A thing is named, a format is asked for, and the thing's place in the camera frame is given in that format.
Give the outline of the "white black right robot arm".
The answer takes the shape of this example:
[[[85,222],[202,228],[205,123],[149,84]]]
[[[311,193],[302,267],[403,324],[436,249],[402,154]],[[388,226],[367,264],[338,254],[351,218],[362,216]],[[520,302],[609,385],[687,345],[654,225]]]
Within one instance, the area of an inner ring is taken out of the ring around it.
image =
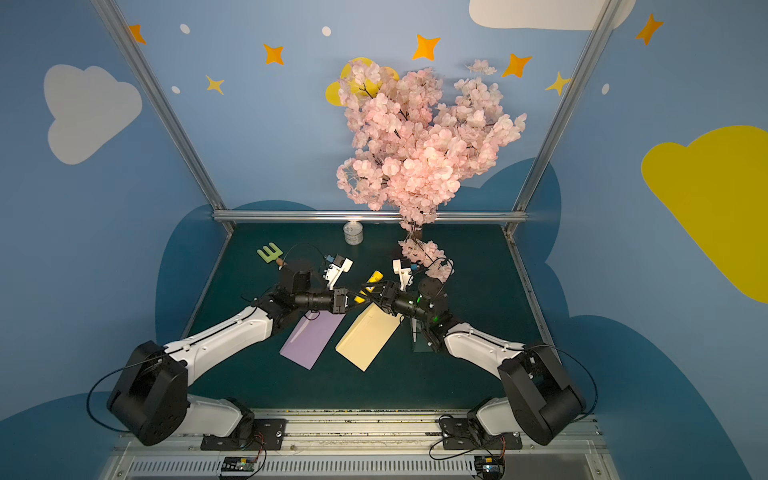
[[[501,381],[505,396],[468,414],[475,438],[523,433],[546,446],[587,412],[556,347],[506,341],[474,328],[450,311],[439,281],[423,280],[416,293],[390,281],[371,283],[364,291],[385,312],[416,320],[433,351],[465,360]]]

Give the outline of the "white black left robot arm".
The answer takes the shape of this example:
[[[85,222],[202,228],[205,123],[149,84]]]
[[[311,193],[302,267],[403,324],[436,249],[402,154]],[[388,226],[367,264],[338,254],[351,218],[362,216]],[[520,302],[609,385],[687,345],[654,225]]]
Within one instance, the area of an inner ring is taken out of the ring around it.
[[[249,448],[256,437],[252,411],[235,399],[191,395],[189,387],[308,312],[345,313],[349,293],[336,283],[352,265],[351,259],[336,256],[323,276],[326,287],[314,289],[307,262],[282,262],[278,283],[233,317],[164,346],[153,341],[139,345],[117,372],[107,410],[145,446],[187,434],[201,435],[226,450]]]

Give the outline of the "purple envelope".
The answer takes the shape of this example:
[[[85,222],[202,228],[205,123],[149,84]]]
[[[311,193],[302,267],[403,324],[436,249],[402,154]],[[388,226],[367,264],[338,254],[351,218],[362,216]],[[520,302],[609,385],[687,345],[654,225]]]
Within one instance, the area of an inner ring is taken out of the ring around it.
[[[311,370],[343,319],[344,314],[327,311],[304,316],[280,349],[280,355]]]

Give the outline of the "cream yellow envelope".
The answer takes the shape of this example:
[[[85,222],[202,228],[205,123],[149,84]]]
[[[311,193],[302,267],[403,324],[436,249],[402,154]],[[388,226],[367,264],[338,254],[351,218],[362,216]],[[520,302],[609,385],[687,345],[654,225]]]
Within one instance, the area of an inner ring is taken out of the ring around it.
[[[336,345],[337,353],[365,372],[401,324],[402,316],[371,304]]]

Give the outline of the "dark green envelope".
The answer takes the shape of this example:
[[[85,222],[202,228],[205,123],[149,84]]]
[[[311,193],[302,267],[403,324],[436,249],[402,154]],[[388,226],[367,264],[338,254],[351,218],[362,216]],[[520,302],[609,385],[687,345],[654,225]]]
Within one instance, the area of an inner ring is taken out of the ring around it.
[[[411,346],[414,353],[427,353],[431,352],[432,348],[429,345],[427,338],[422,331],[422,322],[416,318],[410,320],[411,325]]]

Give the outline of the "silver tin can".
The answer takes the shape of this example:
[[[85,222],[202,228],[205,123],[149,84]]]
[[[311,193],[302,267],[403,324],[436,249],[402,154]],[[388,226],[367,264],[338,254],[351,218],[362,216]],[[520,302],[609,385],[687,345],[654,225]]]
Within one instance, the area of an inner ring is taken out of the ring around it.
[[[343,226],[343,234],[348,245],[360,245],[364,240],[363,225],[356,220],[348,221]]]

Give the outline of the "pink cherry blossom tree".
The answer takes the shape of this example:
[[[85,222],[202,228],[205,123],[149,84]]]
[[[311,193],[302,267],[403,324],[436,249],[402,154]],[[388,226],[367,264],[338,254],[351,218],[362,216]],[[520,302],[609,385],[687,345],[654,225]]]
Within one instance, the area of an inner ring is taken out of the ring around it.
[[[526,129],[526,115],[511,117],[499,86],[484,82],[494,68],[476,61],[469,69],[472,77],[455,83],[451,104],[443,103],[442,80],[430,68],[399,77],[355,59],[337,81],[354,148],[337,168],[338,188],[372,211],[396,210],[407,233],[403,256],[440,282],[454,266],[434,242],[420,239],[423,226],[436,221],[464,181],[494,167],[500,150]]]

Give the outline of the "left green circuit board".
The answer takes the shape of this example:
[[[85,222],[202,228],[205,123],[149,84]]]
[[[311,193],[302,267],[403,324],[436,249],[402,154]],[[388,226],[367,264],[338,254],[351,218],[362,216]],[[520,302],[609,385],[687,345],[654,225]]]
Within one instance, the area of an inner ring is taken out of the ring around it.
[[[226,456],[221,463],[219,475],[223,478],[246,478],[255,474],[260,460],[255,456]]]

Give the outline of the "green circuit board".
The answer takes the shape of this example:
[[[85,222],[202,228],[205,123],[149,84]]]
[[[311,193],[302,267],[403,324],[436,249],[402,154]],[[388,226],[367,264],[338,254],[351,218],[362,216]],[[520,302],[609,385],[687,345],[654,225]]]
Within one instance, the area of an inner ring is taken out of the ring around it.
[[[505,472],[503,460],[492,456],[475,456],[474,468],[479,480],[500,480]]]
[[[219,475],[223,478],[246,478],[255,474],[260,460],[255,456],[226,456],[221,463]]]

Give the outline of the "right green circuit board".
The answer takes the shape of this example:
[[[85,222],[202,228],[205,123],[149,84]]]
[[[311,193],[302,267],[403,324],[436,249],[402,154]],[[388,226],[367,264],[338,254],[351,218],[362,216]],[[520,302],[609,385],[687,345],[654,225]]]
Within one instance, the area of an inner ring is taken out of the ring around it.
[[[492,456],[475,456],[474,468],[479,480],[500,480],[505,472],[503,460]]]

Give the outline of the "aluminium front mounting rail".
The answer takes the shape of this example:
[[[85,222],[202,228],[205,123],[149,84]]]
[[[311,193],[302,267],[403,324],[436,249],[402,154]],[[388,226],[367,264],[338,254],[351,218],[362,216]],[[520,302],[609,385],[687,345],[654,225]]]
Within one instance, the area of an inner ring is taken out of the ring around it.
[[[540,446],[519,433],[521,450],[442,448],[437,419],[461,410],[280,410],[259,419],[287,420],[277,451],[203,451],[202,436],[175,435],[146,447],[120,437],[103,479],[475,479],[474,457],[503,460],[501,479],[616,479],[618,470],[595,418],[568,426]],[[226,456],[255,456],[246,478],[219,475]]]

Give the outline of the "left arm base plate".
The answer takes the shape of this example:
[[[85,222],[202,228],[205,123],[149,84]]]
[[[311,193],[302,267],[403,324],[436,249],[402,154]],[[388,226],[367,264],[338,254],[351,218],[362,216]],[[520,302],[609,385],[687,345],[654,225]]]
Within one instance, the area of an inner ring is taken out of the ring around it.
[[[277,451],[282,448],[287,420],[245,418],[226,437],[204,435],[203,451]]]

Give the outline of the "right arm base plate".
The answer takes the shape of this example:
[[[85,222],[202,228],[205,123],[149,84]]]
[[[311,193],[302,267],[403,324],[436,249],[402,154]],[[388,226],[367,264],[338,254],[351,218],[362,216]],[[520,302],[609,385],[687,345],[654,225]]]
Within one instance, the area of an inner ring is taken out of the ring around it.
[[[448,451],[474,449],[521,450],[523,447],[518,432],[491,435],[480,424],[468,418],[443,415],[437,419],[442,437],[442,448]]]

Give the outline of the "right aluminium frame post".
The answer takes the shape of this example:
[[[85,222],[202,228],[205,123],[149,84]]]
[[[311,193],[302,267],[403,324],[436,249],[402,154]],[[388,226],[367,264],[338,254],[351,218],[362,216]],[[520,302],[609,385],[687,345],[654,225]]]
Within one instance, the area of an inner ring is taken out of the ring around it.
[[[586,45],[573,71],[571,81],[560,101],[543,144],[523,182],[512,211],[525,213],[543,178],[546,168],[565,133],[577,104],[614,30],[614,20],[620,10],[620,0],[605,1]]]

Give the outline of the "aluminium frame post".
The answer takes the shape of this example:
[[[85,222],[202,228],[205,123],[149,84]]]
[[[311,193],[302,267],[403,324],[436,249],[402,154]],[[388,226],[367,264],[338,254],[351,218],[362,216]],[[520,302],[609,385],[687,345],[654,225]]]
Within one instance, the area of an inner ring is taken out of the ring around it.
[[[577,104],[614,30],[614,20],[620,10],[620,0],[605,1],[586,45],[573,71],[571,81],[560,101],[543,144],[523,182],[512,211],[525,213],[543,178],[546,168],[565,133]]]
[[[140,44],[134,39],[117,2],[93,0],[91,4],[127,61],[206,200],[214,210],[225,210],[223,198],[142,53]]]

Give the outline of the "left aluminium frame post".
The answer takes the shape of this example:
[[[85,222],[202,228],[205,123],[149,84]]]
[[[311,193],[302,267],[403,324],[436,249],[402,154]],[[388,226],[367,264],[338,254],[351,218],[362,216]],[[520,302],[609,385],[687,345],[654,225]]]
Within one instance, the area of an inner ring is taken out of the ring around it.
[[[225,210],[223,198],[142,53],[140,44],[134,39],[117,2],[93,0],[91,4],[127,61],[206,200],[214,210]]]

